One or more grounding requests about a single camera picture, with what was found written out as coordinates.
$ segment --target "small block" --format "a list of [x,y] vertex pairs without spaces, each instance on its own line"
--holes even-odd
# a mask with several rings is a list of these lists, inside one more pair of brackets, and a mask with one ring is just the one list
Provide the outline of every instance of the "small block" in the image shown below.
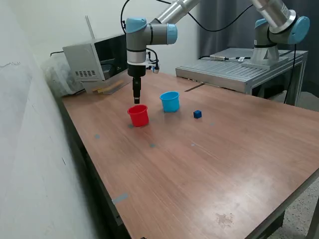
[[201,115],[201,111],[195,111],[195,112],[194,112],[194,118],[195,118],[195,119],[199,119],[199,118],[201,118],[201,116],[202,116],[202,115]]

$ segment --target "metal table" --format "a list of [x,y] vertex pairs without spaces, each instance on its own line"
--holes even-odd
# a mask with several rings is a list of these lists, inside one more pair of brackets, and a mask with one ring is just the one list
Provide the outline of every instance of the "metal table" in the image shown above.
[[[215,55],[231,58],[252,56],[252,54],[253,49],[229,48]],[[292,69],[294,52],[289,53],[287,50],[280,50],[279,54],[288,57],[289,60],[271,70],[244,67],[242,62],[238,61],[216,61],[203,58],[177,67],[176,75],[252,95],[254,88]],[[307,57],[307,51],[297,51],[293,80],[287,97],[287,104],[289,105],[298,106]]]

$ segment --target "tape mark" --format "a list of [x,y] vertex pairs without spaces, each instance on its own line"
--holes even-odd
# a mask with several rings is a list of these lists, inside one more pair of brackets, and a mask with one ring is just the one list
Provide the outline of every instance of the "tape mark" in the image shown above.
[[123,193],[122,195],[120,195],[119,197],[117,197],[116,199],[112,200],[112,203],[115,205],[121,201],[123,201],[124,199],[127,199],[129,197],[129,195],[127,193]]

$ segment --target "metal grating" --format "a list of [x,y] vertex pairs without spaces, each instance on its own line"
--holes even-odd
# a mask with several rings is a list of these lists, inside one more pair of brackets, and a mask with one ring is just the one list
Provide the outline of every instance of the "metal grating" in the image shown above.
[[75,75],[78,77],[94,77],[96,73],[95,71],[76,71]]
[[183,68],[192,69],[193,71],[207,73],[210,75],[236,78],[237,80],[244,82],[267,71],[265,69],[242,67],[239,62],[213,61],[209,58],[197,60],[192,64],[183,66]]

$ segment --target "cable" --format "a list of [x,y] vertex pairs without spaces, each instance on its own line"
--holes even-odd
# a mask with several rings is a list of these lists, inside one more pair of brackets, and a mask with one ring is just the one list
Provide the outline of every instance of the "cable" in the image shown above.
[[297,44],[295,44],[294,63],[293,63],[293,68],[291,70],[290,81],[289,81],[289,85],[288,85],[288,89],[287,89],[287,93],[286,93],[284,104],[287,102],[288,93],[289,93],[289,90],[290,90],[290,87],[291,87],[291,83],[293,81],[294,69],[295,69],[295,64],[296,64],[296,54],[297,54]]
[[52,53],[50,54],[50,57],[51,57],[53,54],[62,53],[62,52],[64,52],[64,51],[55,51],[55,52],[52,52]]
[[122,11],[121,11],[121,27],[122,27],[124,34],[126,34],[126,32],[125,32],[125,27],[123,26],[123,23],[124,23],[123,22],[123,12],[124,12],[124,8],[125,8],[126,4],[128,4],[129,1],[130,0],[126,0],[126,2],[124,3],[124,5],[122,7]]
[[205,58],[205,57],[210,57],[210,56],[201,56],[201,57],[199,57],[199,60],[200,60],[200,59],[203,59],[203,58]]
[[157,53],[154,50],[150,49],[150,48],[146,48],[146,50],[151,51],[152,53],[154,53],[155,61],[153,61],[152,63],[156,64],[155,67],[158,68],[159,67],[159,58],[158,58]]
[[[163,2],[163,3],[166,3],[166,4],[170,4],[170,2],[167,2],[167,1],[163,1],[163,0],[156,0],[156,1],[159,1],[159,2]],[[201,27],[203,28],[204,30],[206,31],[209,31],[209,32],[219,32],[219,31],[222,31],[226,28],[228,28],[229,26],[231,26],[235,21],[237,21],[249,8],[251,8],[253,6],[253,4],[251,4],[249,7],[247,7],[241,14],[239,14],[231,23],[229,23],[227,26],[221,28],[221,29],[218,29],[218,30],[210,30],[210,29],[207,29],[206,27],[202,26],[198,20],[196,20],[196,18],[189,12],[188,15],[193,18],[193,20]]]

